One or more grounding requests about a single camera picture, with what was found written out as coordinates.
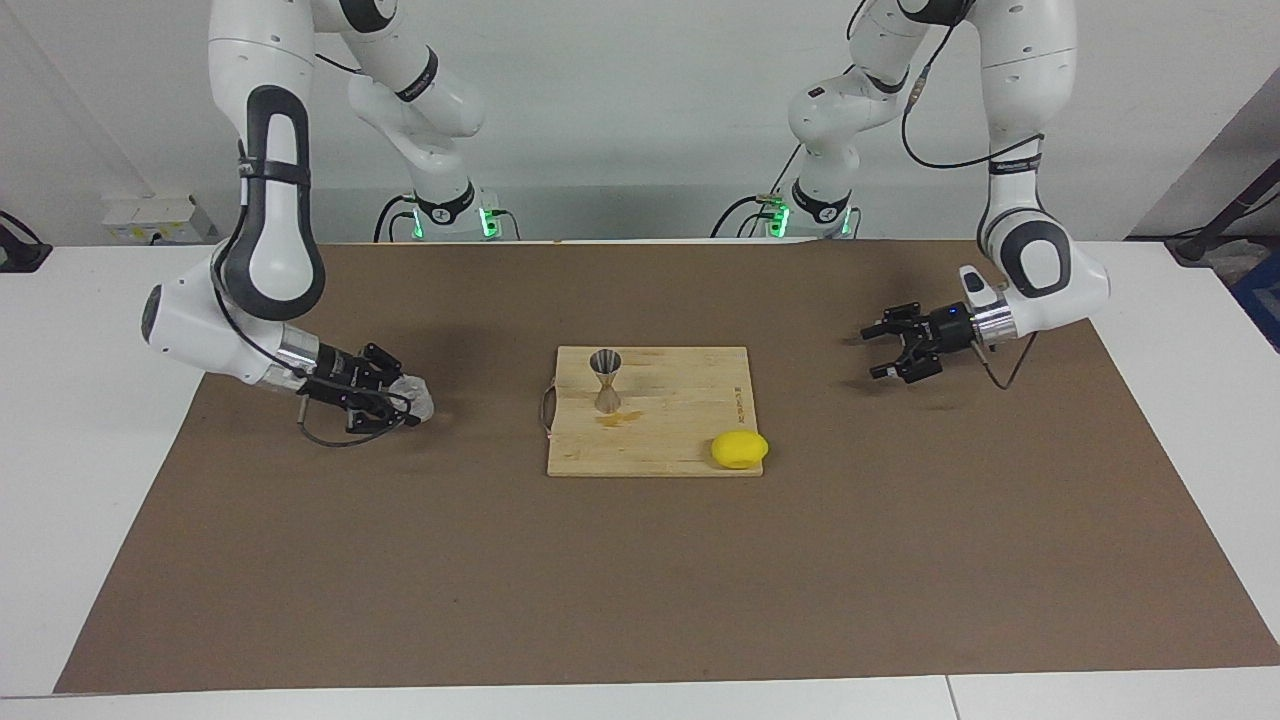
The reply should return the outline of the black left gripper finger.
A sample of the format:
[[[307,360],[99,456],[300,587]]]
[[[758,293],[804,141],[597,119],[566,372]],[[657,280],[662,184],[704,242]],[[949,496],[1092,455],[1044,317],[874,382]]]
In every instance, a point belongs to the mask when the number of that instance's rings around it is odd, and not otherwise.
[[[904,304],[883,310],[882,318],[869,327],[861,328],[861,338],[870,341],[887,334],[900,337],[927,336],[927,315],[922,314],[919,302]]]
[[[897,378],[911,384],[938,375],[942,370],[943,365],[938,354],[905,348],[893,361],[872,366],[869,374],[872,379],[877,380]]]

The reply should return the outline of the small clear glass cup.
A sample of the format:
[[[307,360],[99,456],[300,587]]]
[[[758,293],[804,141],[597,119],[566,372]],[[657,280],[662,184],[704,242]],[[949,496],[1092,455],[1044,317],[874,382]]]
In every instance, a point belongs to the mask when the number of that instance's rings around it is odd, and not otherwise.
[[[403,418],[407,427],[429,421],[435,414],[435,404],[425,380],[416,375],[403,374],[384,388],[392,396],[390,402]]]

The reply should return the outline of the steel double jigger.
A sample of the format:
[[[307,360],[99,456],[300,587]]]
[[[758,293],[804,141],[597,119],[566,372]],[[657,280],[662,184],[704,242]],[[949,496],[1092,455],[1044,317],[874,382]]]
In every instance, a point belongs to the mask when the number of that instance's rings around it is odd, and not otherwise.
[[[605,415],[617,413],[622,401],[614,388],[614,378],[622,368],[621,355],[613,348],[600,348],[590,356],[589,365],[600,383],[594,400],[595,410]]]

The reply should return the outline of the yellow lemon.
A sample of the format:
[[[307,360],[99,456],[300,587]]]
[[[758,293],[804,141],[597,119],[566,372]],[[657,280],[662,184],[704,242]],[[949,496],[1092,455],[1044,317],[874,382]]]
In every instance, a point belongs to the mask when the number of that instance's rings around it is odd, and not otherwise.
[[[759,468],[769,451],[769,442],[755,430],[728,430],[710,442],[716,464],[735,471]]]

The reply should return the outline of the wooden cutting board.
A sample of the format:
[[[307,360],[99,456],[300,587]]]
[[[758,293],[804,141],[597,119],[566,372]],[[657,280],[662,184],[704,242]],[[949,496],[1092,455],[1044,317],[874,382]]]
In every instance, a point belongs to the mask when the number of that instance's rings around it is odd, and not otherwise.
[[[762,477],[721,466],[716,437],[756,430],[748,350],[737,346],[620,346],[620,409],[596,409],[594,346],[559,346],[547,473],[559,478]]]

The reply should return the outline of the black stand leg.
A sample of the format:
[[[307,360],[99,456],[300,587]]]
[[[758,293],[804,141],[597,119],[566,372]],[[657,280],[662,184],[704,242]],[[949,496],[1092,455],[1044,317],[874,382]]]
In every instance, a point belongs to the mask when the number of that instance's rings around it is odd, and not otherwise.
[[[1172,259],[1181,266],[1210,266],[1206,254],[1211,249],[1221,245],[1220,238],[1222,233],[1242,218],[1245,218],[1260,209],[1266,209],[1271,202],[1280,199],[1280,190],[1272,192],[1265,199],[1265,193],[1275,190],[1279,184],[1280,158],[1271,163],[1210,223],[1192,231],[1184,231],[1181,233],[1169,236],[1164,240],[1164,246],[1170,251]]]

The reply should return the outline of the brown paper table mat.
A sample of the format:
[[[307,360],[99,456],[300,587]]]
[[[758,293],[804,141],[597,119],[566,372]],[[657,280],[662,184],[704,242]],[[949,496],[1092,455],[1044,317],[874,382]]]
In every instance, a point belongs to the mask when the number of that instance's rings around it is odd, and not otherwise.
[[[67,693],[707,682],[1280,664],[1094,329],[1009,392],[970,354],[873,380],[883,307],[972,242],[332,245],[326,342],[436,415],[348,450],[210,375]],[[554,479],[561,345],[744,346],[760,478]]]

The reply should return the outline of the blue crate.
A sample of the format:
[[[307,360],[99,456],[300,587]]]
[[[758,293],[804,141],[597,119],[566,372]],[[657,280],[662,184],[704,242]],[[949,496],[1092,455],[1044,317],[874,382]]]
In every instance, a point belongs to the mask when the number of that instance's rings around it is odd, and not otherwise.
[[[1229,292],[1280,354],[1280,249],[1231,284]]]

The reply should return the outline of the white wall socket box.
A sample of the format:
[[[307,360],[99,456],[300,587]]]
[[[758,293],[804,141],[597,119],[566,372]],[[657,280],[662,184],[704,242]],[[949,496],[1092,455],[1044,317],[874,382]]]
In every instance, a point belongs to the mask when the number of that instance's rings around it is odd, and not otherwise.
[[[220,240],[207,213],[189,195],[111,200],[102,228],[122,243],[207,245]]]

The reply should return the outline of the black clamp mount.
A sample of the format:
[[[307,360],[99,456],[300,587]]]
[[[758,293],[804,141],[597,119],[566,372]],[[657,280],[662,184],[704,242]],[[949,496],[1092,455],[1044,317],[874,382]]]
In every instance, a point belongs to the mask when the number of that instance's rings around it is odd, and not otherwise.
[[[0,210],[0,273],[35,273],[51,251],[24,222]]]

